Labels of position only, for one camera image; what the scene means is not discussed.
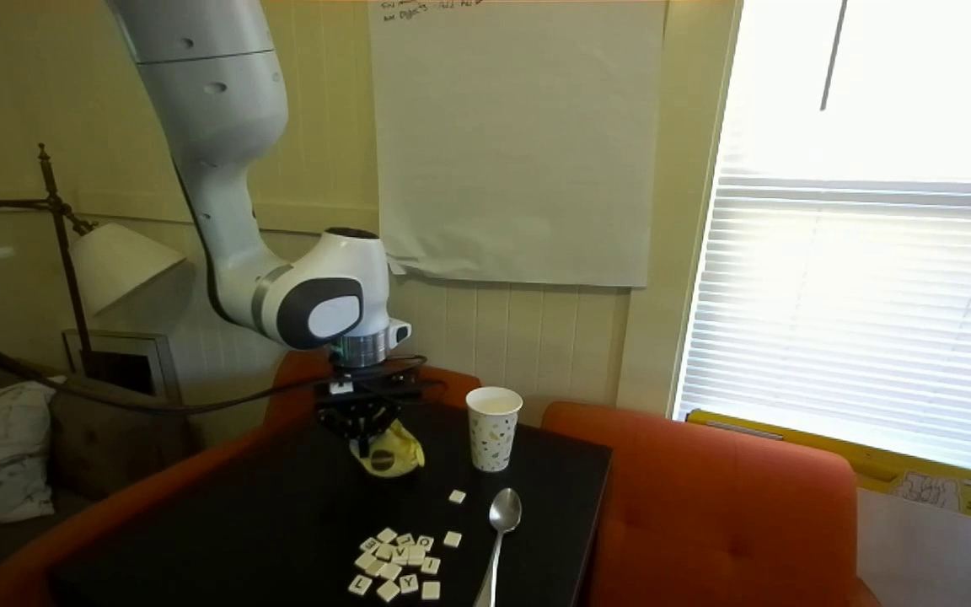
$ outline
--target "black table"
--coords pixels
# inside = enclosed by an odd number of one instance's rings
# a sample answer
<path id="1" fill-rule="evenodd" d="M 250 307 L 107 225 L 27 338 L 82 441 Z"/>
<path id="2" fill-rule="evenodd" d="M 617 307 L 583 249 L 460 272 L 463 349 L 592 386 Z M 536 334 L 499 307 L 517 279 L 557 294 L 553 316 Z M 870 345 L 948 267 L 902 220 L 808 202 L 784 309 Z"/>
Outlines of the black table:
<path id="1" fill-rule="evenodd" d="M 478 592 L 494 530 L 490 500 L 517 484 L 527 515 L 505 535 L 499 604 L 562 607 L 577 604 L 596 508 L 607 484 L 611 453 L 521 426 L 514 467 L 484 475 L 468 466 L 465 413 L 449 408 L 408 408 L 400 421 L 424 444 L 429 466 L 406 479 L 372 479 L 332 429 L 295 429 L 248 458 L 227 466 L 187 495 L 142 515 L 130 530 L 94 544 L 51 568 L 64 607 L 372 607 L 384 604 L 348 592 L 362 538 L 393 527 L 429 531 L 449 530 L 463 546 L 434 546 L 442 555 L 442 600 L 472 604 Z"/>

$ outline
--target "white paper cup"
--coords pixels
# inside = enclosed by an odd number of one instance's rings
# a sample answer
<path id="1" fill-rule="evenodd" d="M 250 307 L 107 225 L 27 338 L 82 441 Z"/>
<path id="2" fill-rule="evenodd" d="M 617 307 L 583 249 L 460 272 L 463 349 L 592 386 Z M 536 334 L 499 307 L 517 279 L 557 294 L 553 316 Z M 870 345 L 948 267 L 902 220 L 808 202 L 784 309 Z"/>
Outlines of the white paper cup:
<path id="1" fill-rule="evenodd" d="M 511 386 L 472 386 L 465 394 L 472 466 L 484 473 L 505 473 L 514 460 L 517 426 L 524 396 Z"/>

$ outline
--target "floor lamp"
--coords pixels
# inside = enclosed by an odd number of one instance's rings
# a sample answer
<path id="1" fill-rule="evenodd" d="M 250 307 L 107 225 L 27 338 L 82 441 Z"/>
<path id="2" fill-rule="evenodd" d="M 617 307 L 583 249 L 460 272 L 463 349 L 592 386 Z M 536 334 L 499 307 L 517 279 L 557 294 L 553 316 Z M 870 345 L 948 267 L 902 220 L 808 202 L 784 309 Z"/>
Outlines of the floor lamp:
<path id="1" fill-rule="evenodd" d="M 160 272 L 182 261 L 182 251 L 132 233 L 114 223 L 91 223 L 82 220 L 61 194 L 49 147 L 40 146 L 40 174 L 44 174 L 44 197 L 0 197 L 0 210 L 35 210 L 51 211 L 59 257 L 67 276 L 71 312 L 82 340 L 82 369 L 87 378 L 107 378 L 102 369 L 97 352 L 91 348 L 91 330 L 84 316 L 84 304 L 91 312 L 112 307 L 125 294 L 140 288 L 142 284 L 157 279 Z"/>

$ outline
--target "orange chair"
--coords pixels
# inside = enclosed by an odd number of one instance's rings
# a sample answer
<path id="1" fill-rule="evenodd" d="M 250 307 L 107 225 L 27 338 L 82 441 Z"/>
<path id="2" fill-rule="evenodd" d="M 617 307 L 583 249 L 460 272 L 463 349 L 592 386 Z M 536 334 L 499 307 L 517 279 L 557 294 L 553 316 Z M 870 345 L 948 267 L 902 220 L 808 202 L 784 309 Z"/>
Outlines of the orange chair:
<path id="1" fill-rule="evenodd" d="M 160 501 L 187 493 L 200 479 L 218 473 L 227 460 L 268 441 L 273 430 L 291 426 L 312 426 L 316 405 L 313 383 L 323 378 L 332 378 L 332 365 L 321 352 L 291 349 L 276 369 L 276 383 L 300 383 L 300 386 L 273 394 L 268 417 L 255 430 L 248 430 L 229 444 L 205 449 L 123 493 L 112 493 L 107 500 L 94 501 L 91 508 L 78 512 L 76 519 L 55 527 L 51 531 L 17 548 L 10 560 L 0 563 L 0 607 L 55 607 L 49 587 L 49 568 L 55 563 L 71 560 L 94 538 L 130 527 Z M 465 391 L 472 391 L 478 378 L 442 366 L 421 366 L 417 383 L 424 391 L 424 401 L 433 405 L 463 405 Z"/>
<path id="2" fill-rule="evenodd" d="M 544 429 L 611 444 L 592 607 L 850 607 L 858 479 L 841 454 L 557 401 Z"/>

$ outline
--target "whiteboard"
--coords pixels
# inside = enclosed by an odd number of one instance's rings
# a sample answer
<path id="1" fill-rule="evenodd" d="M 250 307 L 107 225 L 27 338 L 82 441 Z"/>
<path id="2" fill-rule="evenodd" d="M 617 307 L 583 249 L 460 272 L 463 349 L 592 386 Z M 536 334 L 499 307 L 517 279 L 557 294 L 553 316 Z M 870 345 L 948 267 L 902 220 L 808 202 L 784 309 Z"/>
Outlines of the whiteboard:
<path id="1" fill-rule="evenodd" d="M 398 270 L 644 287 L 660 0 L 372 0 Z"/>

